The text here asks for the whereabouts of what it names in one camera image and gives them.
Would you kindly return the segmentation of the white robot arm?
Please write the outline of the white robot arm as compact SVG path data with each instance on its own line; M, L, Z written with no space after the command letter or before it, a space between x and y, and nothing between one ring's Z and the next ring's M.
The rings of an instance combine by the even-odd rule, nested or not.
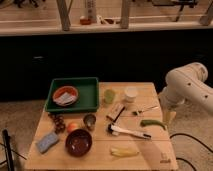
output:
M208 70L199 62L172 69L166 74L166 86L158 95L166 126L176 116L175 108L186 100L213 114L213 88L205 84L207 78Z

